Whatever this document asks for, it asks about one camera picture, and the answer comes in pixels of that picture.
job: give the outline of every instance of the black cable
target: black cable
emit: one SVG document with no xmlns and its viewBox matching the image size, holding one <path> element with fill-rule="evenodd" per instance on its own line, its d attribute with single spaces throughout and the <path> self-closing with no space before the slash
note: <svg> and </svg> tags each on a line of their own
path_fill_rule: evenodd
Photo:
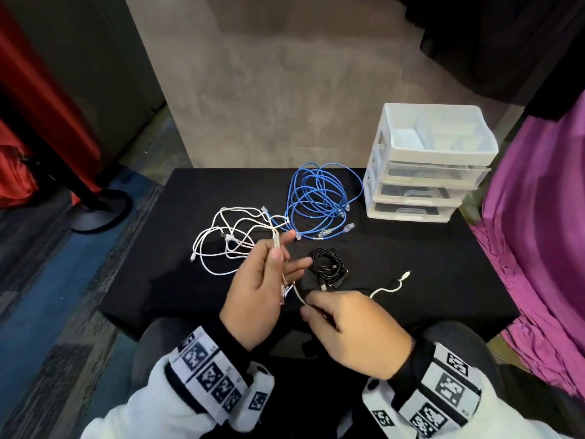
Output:
<svg viewBox="0 0 585 439">
<path fill-rule="evenodd" d="M 317 248 L 311 252 L 313 263 L 309 266 L 311 272 L 317 276 L 322 290 L 327 287 L 338 288 L 349 272 L 343 260 L 332 248 Z"/>
</svg>

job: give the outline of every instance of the purple curtain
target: purple curtain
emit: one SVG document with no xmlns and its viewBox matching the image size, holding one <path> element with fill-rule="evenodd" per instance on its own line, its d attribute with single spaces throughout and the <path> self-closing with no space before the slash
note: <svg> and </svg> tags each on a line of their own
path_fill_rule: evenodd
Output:
<svg viewBox="0 0 585 439">
<path fill-rule="evenodd" d="M 473 229 L 521 311 L 504 334 L 541 379 L 585 398 L 585 94 L 529 117 Z"/>
</svg>

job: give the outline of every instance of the white cable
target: white cable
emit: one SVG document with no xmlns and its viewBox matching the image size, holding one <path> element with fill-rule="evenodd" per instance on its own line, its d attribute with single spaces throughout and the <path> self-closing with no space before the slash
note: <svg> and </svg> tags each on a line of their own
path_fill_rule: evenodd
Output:
<svg viewBox="0 0 585 439">
<path fill-rule="evenodd" d="M 244 212 L 248 214 L 250 217 L 242 217 L 234 225 L 230 225 L 226 218 L 224 217 L 224 212 Z M 216 220 L 220 217 L 223 220 L 224 225 L 217 225 Z M 272 219 L 282 219 L 282 223 L 280 225 L 274 225 Z M 253 225 L 247 231 L 238 228 L 242 222 L 252 222 Z M 198 256 L 201 260 L 201 265 L 203 268 L 209 273 L 213 274 L 214 276 L 227 276 L 229 274 L 233 274 L 238 269 L 233 271 L 223 272 L 223 273 L 216 273 L 208 268 L 205 264 L 204 258 L 205 257 L 217 257 L 217 256 L 226 256 L 229 259 L 245 259 L 252 248 L 254 248 L 255 242 L 253 241 L 252 237 L 250 236 L 253 230 L 261 228 L 261 229 L 268 229 L 272 232 L 272 239 L 274 240 L 274 246 L 279 248 L 280 247 L 280 234 L 278 232 L 279 228 L 287 225 L 289 223 L 289 218 L 284 215 L 270 215 L 268 210 L 263 206 L 262 209 L 257 208 L 250 208 L 250 207 L 240 207 L 236 206 L 233 208 L 221 208 L 214 216 L 213 221 L 211 222 L 211 226 L 208 229 L 205 229 L 199 233 L 199 235 L 195 238 L 195 242 L 193 242 L 193 254 L 191 254 L 191 261 L 193 262 Z M 216 254 L 208 254 L 203 253 L 203 245 L 205 243 L 205 239 L 207 236 L 213 232 L 220 231 L 222 237 L 225 239 L 225 249 L 223 252 L 219 252 Z M 230 242 L 235 242 L 237 245 L 233 248 L 230 247 Z M 286 294 L 288 294 L 288 290 L 285 291 L 284 284 L 285 278 L 284 274 L 282 275 L 283 285 L 281 289 L 282 297 L 284 298 Z M 301 298 L 298 290 L 296 289 L 296 285 L 292 283 L 292 289 L 294 289 L 296 296 L 298 299 L 305 304 L 305 301 Z"/>
<path fill-rule="evenodd" d="M 376 293 L 378 293 L 379 291 L 385 291 L 387 293 L 393 293 L 395 291 L 398 291 L 400 288 L 402 288 L 402 281 L 406 280 L 408 278 L 408 276 L 410 276 L 410 271 L 406 271 L 402 277 L 400 277 L 399 279 L 399 285 L 397 288 L 393 289 L 393 290 L 387 290 L 386 288 L 378 288 L 376 291 L 374 291 L 372 294 L 370 294 L 370 298 L 373 298 Z"/>
</svg>

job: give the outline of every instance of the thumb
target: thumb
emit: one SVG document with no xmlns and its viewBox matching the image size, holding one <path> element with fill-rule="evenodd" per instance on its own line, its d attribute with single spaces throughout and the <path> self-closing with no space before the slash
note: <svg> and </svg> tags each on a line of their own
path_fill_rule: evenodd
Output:
<svg viewBox="0 0 585 439">
<path fill-rule="evenodd" d="M 280 248 L 271 248 L 264 266 L 264 279 L 261 287 L 266 290 L 278 289 L 282 285 L 282 265 L 284 253 Z"/>
<path fill-rule="evenodd" d="M 335 359 L 339 344 L 339 332 L 326 321 L 323 314 L 309 305 L 301 308 L 301 317 L 309 324 L 311 331 L 317 336 L 329 355 Z"/>
</svg>

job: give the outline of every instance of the black table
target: black table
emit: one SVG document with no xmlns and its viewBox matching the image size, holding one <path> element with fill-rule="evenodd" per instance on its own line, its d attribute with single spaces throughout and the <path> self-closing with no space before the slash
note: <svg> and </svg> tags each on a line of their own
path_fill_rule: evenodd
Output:
<svg viewBox="0 0 585 439">
<path fill-rule="evenodd" d="M 155 317 L 216 314 L 232 276 L 212 276 L 199 262 L 190 262 L 195 237 L 209 227 L 222 206 L 266 206 L 273 214 L 282 213 L 293 172 L 176 169 L 100 311 L 135 338 Z M 359 191 L 359 183 L 349 172 L 334 172 L 348 191 Z M 364 170 L 356 173 L 363 176 Z M 303 239 L 291 244 L 291 254 L 301 257 L 320 246 L 335 248 L 349 269 L 342 290 L 394 287 L 396 279 L 412 271 L 401 290 L 380 292 L 375 298 L 406 327 L 451 319 L 489 340 L 518 317 L 516 305 L 458 211 L 449 223 L 369 219 L 360 198 L 352 203 L 348 222 L 355 223 L 349 233 L 328 241 Z M 212 242 L 209 249 L 222 244 Z M 228 270 L 237 266 L 234 262 L 214 258 L 208 264 Z M 318 288 L 311 272 L 300 287 L 304 292 Z M 290 293 L 285 314 L 297 318 L 299 307 Z"/>
</svg>

